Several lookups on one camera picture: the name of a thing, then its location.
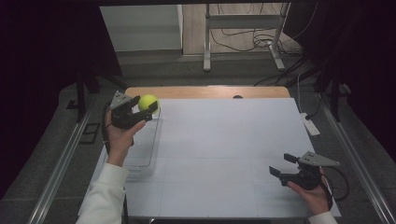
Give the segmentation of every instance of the metal stand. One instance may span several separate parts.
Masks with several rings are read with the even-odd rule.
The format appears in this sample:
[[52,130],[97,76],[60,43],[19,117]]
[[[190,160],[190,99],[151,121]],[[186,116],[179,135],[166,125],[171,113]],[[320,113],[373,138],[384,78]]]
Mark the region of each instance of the metal stand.
[[84,67],[80,66],[77,70],[77,96],[78,96],[78,119],[77,123],[81,122],[82,117],[85,114],[85,91],[84,91],[84,84],[87,87],[90,93],[99,93],[100,91],[100,84],[96,79],[96,76],[105,78],[107,81],[114,83],[115,85],[119,86],[123,90],[129,88],[129,86],[116,79],[115,77],[109,76],[98,69],[93,67]]
[[277,52],[277,42],[283,29],[289,3],[285,3],[280,15],[210,15],[209,4],[205,14],[204,71],[210,71],[210,29],[276,29],[274,40],[269,46],[277,70],[284,71],[285,65]]

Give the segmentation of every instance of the white sleeve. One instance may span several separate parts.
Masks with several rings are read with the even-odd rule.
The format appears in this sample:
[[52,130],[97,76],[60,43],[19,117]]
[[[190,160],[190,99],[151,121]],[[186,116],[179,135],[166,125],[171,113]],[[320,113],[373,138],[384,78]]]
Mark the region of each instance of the white sleeve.
[[308,218],[311,224],[337,224],[332,212],[325,212]]
[[98,179],[90,185],[77,224],[121,223],[123,186],[128,174],[125,168],[105,163]]

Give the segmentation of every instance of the white wall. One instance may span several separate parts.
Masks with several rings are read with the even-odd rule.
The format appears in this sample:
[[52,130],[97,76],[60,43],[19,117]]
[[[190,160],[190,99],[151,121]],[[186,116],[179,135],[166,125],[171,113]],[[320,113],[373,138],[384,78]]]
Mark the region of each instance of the white wall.
[[101,7],[101,11],[115,51],[181,49],[175,5]]

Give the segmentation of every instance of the wire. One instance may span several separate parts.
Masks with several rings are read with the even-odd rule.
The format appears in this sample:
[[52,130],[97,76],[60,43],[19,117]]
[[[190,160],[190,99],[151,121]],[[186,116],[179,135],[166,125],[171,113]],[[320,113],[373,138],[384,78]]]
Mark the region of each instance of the wire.
[[259,85],[259,83],[261,83],[261,82],[264,82],[264,81],[266,81],[266,80],[269,80],[269,79],[274,78],[274,77],[279,77],[279,76],[280,76],[280,75],[276,75],[276,76],[272,76],[272,77],[266,77],[266,78],[264,78],[264,79],[259,80],[258,82],[256,82],[256,83],[253,85],[253,87]]
[[[257,31],[267,31],[267,30],[270,30],[270,29],[259,29],[259,30],[257,30]],[[243,31],[243,32],[238,32],[238,33],[233,33],[233,34],[225,34],[224,32],[222,32],[224,35],[242,35],[242,34],[246,34],[246,33],[252,33],[252,32],[255,32],[254,30],[251,30],[251,31]]]
[[303,55],[303,51],[302,51],[302,50],[286,51],[286,50],[283,48],[283,44],[286,43],[286,42],[288,42],[288,41],[290,41],[290,40],[291,40],[291,39],[286,40],[285,42],[282,42],[282,41],[280,41],[280,39],[278,39],[278,43],[280,43],[280,45],[277,45],[277,46],[278,46],[278,52],[281,53],[281,54],[283,54],[283,55],[286,55],[286,56],[302,56],[302,55]]
[[213,41],[215,41],[216,44],[218,44],[218,45],[220,45],[220,46],[223,46],[223,47],[225,47],[225,48],[228,48],[228,49],[233,49],[233,50],[236,50],[236,51],[246,52],[246,51],[251,51],[251,50],[253,50],[253,49],[256,48],[256,47],[253,47],[253,48],[251,48],[251,49],[235,49],[235,48],[233,48],[233,47],[231,47],[231,46],[228,46],[228,45],[219,43],[219,42],[215,39],[215,37],[213,36],[212,29],[210,29],[210,34],[212,35]]
[[282,75],[279,76],[279,78],[276,80],[276,86],[278,86],[278,82],[280,81],[280,79],[282,79],[283,77],[285,77],[288,73],[296,70],[297,68],[299,68],[301,65],[303,65],[306,61],[308,60],[307,57],[302,57],[301,59],[299,59],[296,63],[294,63],[290,68],[288,68]]
[[250,10],[247,12],[247,14],[251,11],[252,7],[253,7],[253,3],[250,4]]
[[347,197],[349,196],[349,191],[350,191],[349,183],[348,183],[348,181],[347,181],[347,177],[346,177],[340,170],[338,170],[338,169],[335,168],[335,167],[328,166],[327,168],[331,168],[331,169],[333,169],[334,171],[336,171],[341,177],[343,177],[343,179],[344,179],[344,181],[345,181],[345,183],[346,183],[346,192],[345,192],[345,194],[344,194],[342,197],[334,198],[334,200],[335,200],[336,202],[343,201],[345,198],[347,198]]
[[314,12],[312,13],[312,16],[311,16],[311,19],[309,20],[309,23],[305,26],[305,28],[304,28],[299,34],[295,35],[295,36],[292,37],[291,39],[294,39],[294,38],[298,37],[299,35],[301,35],[303,32],[305,32],[305,30],[309,27],[309,25],[311,24],[312,20],[314,19],[314,16],[315,16],[315,14],[316,14],[316,12],[317,12],[317,8],[318,8],[318,2],[317,2],[317,4],[315,5],[315,9],[314,9]]
[[318,107],[317,107],[317,111],[315,111],[315,113],[312,114],[312,115],[307,115],[305,117],[305,119],[312,119],[314,116],[316,116],[318,114],[320,106],[321,106],[321,101],[322,101],[322,98],[320,98],[320,101],[319,101],[319,104],[318,104]]
[[303,112],[303,110],[301,109],[301,103],[300,103],[300,75],[301,73],[298,75],[297,77],[297,103],[298,103],[298,109],[300,110],[300,114]]

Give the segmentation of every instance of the white table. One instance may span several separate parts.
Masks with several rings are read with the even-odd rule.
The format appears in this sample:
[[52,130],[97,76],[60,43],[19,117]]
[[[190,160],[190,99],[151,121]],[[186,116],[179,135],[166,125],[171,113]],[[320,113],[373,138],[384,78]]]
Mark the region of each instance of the white table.
[[[163,126],[155,172],[126,182],[135,218],[288,218],[310,216],[304,201],[269,174],[295,174],[314,151],[297,106],[278,99],[161,99]],[[106,151],[95,169],[96,179]],[[334,204],[332,212],[340,217]]]

